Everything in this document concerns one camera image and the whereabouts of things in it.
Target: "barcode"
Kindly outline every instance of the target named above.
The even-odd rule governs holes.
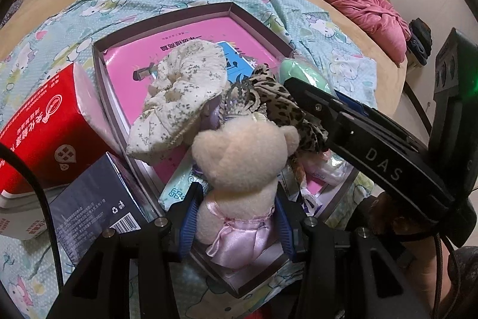
[[[118,222],[116,222],[111,228],[114,228],[118,233],[127,233],[129,231],[139,230],[141,227],[133,218],[133,215],[129,212]]]

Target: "teddy bear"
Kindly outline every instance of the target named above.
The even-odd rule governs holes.
[[[196,135],[192,155],[213,188],[199,207],[196,238],[212,262],[237,270],[273,242],[277,175],[298,146],[295,127],[254,116]]]

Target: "pink satin dress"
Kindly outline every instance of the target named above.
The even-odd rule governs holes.
[[[214,242],[206,249],[211,261],[226,268],[238,270],[252,263],[267,249],[273,233],[274,207],[265,216],[254,219],[226,218],[213,196],[205,199],[211,214],[224,221]]]

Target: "red tissue box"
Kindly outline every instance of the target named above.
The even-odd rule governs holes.
[[[105,152],[121,155],[95,87],[71,64],[41,86],[0,133],[33,171],[49,201]],[[45,230],[35,193],[0,160],[0,234],[29,239]]]

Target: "hello kitty bedsheet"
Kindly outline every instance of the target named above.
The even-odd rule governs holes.
[[[71,62],[94,81],[91,44],[128,24],[197,4],[233,1],[260,19],[311,63],[337,90],[376,107],[376,63],[333,23],[326,11],[305,0],[78,0],[28,34],[0,61],[0,128],[44,81]],[[331,226],[343,225],[373,184],[359,176],[343,198]],[[65,277],[73,271],[62,250]],[[27,319],[46,317],[57,295],[48,236],[27,242],[0,236],[0,280]],[[254,311],[293,281],[302,266],[288,263],[251,294],[235,299],[192,261],[171,265],[182,318],[235,318]],[[131,311],[139,317],[137,280],[131,282]]]

